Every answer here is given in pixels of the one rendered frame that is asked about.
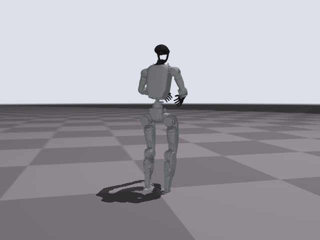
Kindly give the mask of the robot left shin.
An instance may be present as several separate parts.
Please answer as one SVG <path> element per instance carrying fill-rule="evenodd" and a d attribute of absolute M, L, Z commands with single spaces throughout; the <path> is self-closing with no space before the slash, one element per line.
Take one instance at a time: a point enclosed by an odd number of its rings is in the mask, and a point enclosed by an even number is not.
<path fill-rule="evenodd" d="M 155 158 L 147 159 L 146 158 L 146 150 L 144 151 L 144 160 L 143 160 L 143 168 L 144 168 L 144 188 L 150 189 L 152 173 L 154 171 L 154 163 Z"/>

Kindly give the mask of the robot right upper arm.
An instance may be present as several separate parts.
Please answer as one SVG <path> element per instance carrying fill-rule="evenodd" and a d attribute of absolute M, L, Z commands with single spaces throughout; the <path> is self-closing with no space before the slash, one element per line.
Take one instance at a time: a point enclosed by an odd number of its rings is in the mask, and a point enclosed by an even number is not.
<path fill-rule="evenodd" d="M 182 75 L 181 75 L 181 71 L 178 67 L 168 67 L 169 69 L 169 73 L 171 76 L 174 77 L 174 80 L 178 86 L 178 93 L 180 96 L 184 96 L 187 94 L 187 91 L 186 91 L 186 88 L 184 86 L 184 81 L 183 81 L 183 78 L 182 78 Z"/>

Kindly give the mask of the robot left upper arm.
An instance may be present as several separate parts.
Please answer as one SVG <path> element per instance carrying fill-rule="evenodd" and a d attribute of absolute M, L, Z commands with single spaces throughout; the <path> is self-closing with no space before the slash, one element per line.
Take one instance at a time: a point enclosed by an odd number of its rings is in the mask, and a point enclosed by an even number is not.
<path fill-rule="evenodd" d="M 145 68 L 140 73 L 141 77 L 139 81 L 138 92 L 142 95 L 145 95 L 147 93 L 147 89 L 145 88 L 145 85 L 147 84 L 147 70 L 148 68 Z"/>

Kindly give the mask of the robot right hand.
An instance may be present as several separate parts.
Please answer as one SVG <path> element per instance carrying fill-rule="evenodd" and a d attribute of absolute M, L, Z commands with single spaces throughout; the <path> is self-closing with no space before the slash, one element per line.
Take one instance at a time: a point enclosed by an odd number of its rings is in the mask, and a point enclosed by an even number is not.
<path fill-rule="evenodd" d="M 175 102 L 175 104 L 176 104 L 176 103 L 177 103 L 176 105 L 179 104 L 177 107 L 181 106 L 182 103 L 183 103 L 183 101 L 184 101 L 184 99 L 185 99 L 185 97 L 183 97 L 182 99 L 180 99 L 179 94 L 175 95 L 175 97 L 178 97 L 177 99 L 174 100 L 174 101 L 178 100 L 177 102 Z M 179 102 L 179 103 L 178 103 L 178 102 Z"/>

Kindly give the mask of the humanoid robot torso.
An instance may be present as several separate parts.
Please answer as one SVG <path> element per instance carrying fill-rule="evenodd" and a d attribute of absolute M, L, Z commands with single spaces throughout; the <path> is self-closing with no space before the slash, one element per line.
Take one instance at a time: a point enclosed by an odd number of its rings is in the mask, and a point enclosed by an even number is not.
<path fill-rule="evenodd" d="M 167 113 L 163 108 L 163 101 L 166 100 L 171 89 L 172 75 L 169 73 L 169 63 L 161 65 L 151 65 L 147 69 L 146 91 L 148 97 L 154 99 L 152 108 L 149 108 L 149 121 L 160 123 L 163 121 L 163 114 Z"/>

